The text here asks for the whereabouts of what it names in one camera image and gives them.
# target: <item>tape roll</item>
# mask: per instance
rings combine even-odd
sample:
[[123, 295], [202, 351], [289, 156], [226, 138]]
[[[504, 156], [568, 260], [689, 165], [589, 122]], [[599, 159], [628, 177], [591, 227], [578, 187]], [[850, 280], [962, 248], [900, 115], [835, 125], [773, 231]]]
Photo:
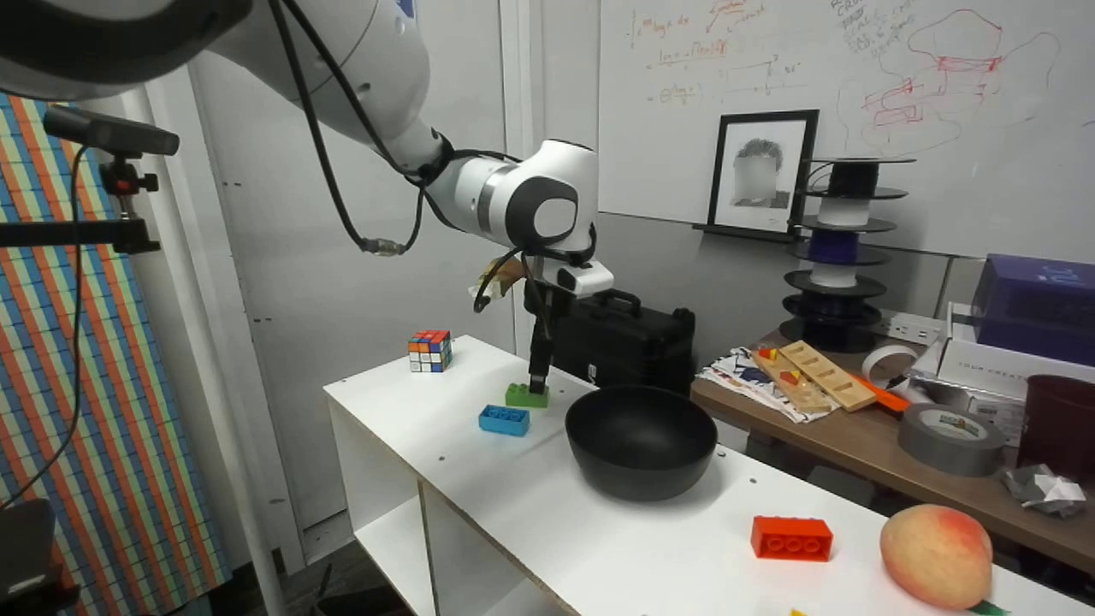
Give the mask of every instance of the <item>tape roll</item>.
[[1002, 455], [1002, 435], [972, 412], [949, 408], [912, 408], [900, 419], [900, 448], [957, 474], [991, 474]]
[[909, 344], [878, 344], [863, 358], [863, 374], [872, 382], [891, 382], [897, 377], [908, 377], [916, 358], [921, 351], [912, 351]]

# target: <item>orange object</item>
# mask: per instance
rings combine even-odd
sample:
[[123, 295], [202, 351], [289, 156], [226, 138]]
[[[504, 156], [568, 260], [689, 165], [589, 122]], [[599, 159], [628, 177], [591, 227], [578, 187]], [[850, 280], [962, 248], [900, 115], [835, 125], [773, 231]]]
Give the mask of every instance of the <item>orange object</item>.
[[827, 560], [832, 531], [814, 516], [753, 516], [757, 556]]
[[897, 391], [877, 385], [868, 377], [856, 374], [856, 379], [877, 397], [878, 408], [902, 412], [909, 409], [909, 400]]

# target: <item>blue block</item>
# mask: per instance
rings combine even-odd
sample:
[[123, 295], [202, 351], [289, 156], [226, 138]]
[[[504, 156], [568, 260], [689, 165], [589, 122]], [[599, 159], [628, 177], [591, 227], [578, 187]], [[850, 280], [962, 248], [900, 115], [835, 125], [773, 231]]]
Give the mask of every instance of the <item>blue block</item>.
[[482, 430], [492, 430], [492, 435], [524, 438], [524, 435], [528, 435], [528, 409], [486, 404], [486, 408], [478, 409], [478, 426], [482, 426]]

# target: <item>whiteboard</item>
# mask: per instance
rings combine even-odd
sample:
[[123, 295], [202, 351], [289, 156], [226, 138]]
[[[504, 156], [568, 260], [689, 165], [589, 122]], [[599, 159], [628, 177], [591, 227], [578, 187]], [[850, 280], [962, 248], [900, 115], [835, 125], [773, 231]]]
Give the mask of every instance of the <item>whiteboard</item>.
[[602, 213], [705, 222], [721, 114], [819, 108], [814, 154], [916, 156], [909, 248], [1095, 260], [1090, 0], [602, 0]]

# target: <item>red block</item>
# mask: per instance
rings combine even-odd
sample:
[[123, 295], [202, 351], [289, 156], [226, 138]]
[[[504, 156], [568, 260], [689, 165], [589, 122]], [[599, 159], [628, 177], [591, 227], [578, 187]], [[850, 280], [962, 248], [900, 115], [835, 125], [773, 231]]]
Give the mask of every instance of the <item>red block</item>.
[[757, 556], [827, 560], [832, 531], [823, 520], [753, 516]]

